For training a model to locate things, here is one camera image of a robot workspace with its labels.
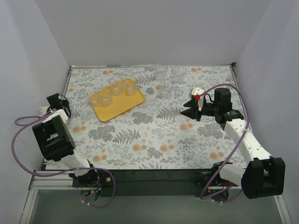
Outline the clear drinking glass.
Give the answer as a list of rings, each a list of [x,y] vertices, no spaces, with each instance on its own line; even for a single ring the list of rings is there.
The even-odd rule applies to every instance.
[[[100,96],[100,101],[101,104],[104,106],[109,106],[112,104],[113,102],[113,97],[112,97],[112,90],[111,88],[106,88],[103,89],[99,92],[99,96]]]

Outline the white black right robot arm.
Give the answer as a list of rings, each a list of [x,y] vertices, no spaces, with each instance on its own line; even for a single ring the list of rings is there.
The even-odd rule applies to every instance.
[[[214,97],[206,101],[208,92],[199,87],[191,91],[191,99],[184,104],[181,114],[200,121],[202,116],[214,117],[226,134],[234,141],[235,147],[223,162],[211,169],[200,198],[206,200],[205,192],[211,183],[231,183],[242,188],[249,199],[278,196],[283,193],[285,162],[273,157],[248,130],[249,121],[233,109],[229,84],[219,84],[212,89]]]

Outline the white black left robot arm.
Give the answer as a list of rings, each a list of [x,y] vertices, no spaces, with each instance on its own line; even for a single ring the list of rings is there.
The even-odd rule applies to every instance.
[[[69,101],[59,93],[46,98],[48,112],[53,113],[41,123],[32,127],[42,155],[48,161],[64,164],[73,169],[73,179],[87,186],[96,186],[100,179],[93,165],[75,151],[75,142],[66,127],[71,118]]]

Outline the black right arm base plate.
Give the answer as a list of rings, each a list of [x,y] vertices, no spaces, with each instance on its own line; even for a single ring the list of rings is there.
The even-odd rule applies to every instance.
[[[236,187],[237,185],[227,180],[221,179],[219,175],[210,183],[203,195],[201,195],[212,175],[213,174],[208,171],[192,173],[192,182],[200,189],[198,197],[201,200],[206,197],[207,200],[214,200],[218,202],[227,201],[229,198],[229,187]]]

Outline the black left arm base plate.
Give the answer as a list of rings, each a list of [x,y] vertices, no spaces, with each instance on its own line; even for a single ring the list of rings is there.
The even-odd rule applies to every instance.
[[[80,190],[82,200],[95,202],[100,197],[111,197],[114,189],[112,178],[105,172],[98,171],[98,182],[92,185],[81,184],[73,179],[72,187]]]

